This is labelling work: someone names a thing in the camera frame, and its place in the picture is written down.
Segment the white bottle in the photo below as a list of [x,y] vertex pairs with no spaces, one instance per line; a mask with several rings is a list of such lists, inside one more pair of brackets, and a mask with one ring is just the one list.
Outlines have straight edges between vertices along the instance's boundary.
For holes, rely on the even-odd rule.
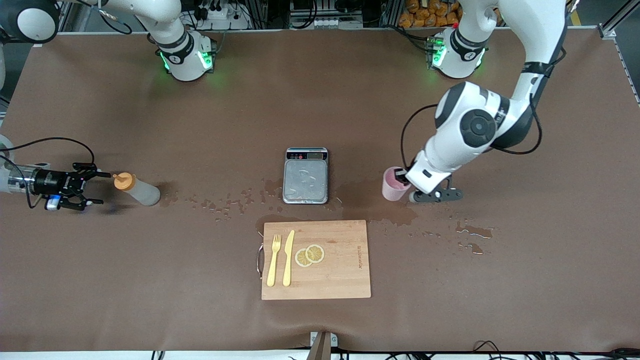
[[113,176],[113,184],[118,190],[131,195],[144,206],[153,206],[160,201],[160,190],[151,184],[136,179],[136,176],[123,172]]

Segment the orange bottle cap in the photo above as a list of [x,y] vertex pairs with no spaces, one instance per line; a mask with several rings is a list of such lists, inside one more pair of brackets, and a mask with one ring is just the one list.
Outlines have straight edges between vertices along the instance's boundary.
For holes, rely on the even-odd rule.
[[118,190],[126,192],[136,186],[136,176],[128,172],[122,172],[113,176],[113,184]]

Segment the lemon slice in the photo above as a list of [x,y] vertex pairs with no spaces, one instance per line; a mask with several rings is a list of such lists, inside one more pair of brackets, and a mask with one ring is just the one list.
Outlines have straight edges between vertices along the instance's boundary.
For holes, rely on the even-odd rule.
[[311,245],[307,247],[305,255],[313,264],[317,264],[324,259],[324,249],[320,245]]
[[312,264],[311,261],[307,259],[306,253],[307,253],[306,249],[300,249],[296,253],[296,264],[302,266],[303,268],[306,268],[307,266],[311,266]]

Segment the gray floor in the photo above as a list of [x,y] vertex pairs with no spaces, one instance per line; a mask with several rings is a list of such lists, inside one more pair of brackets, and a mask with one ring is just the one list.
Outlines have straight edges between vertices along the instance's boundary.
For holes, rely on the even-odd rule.
[[[578,5],[578,14],[582,25],[597,25],[598,23],[605,22],[622,7],[625,2],[626,0],[582,0]],[[143,31],[141,25],[132,15],[118,13],[114,13],[114,15],[130,25],[133,31]],[[120,24],[112,24],[117,28],[124,29]],[[89,18],[86,30],[91,32],[113,31],[96,14],[92,14]],[[623,22],[616,29],[616,34],[616,41],[627,64],[630,77],[634,84],[639,87],[640,42],[637,38],[638,34],[640,34],[640,10],[636,11],[629,19]],[[5,86],[0,92],[0,95],[5,99],[11,99],[13,95],[15,85],[18,82],[30,48],[31,45],[29,44],[7,44],[4,47],[7,75]],[[0,111],[6,111],[1,102]]]

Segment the pink cup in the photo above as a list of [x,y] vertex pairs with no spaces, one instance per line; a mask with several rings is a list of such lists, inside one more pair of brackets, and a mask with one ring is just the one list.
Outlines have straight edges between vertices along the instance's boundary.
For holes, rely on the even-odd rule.
[[404,193],[411,187],[410,184],[405,185],[396,180],[395,170],[400,167],[390,167],[385,170],[385,174],[382,177],[382,196],[389,201],[398,201],[402,198]]

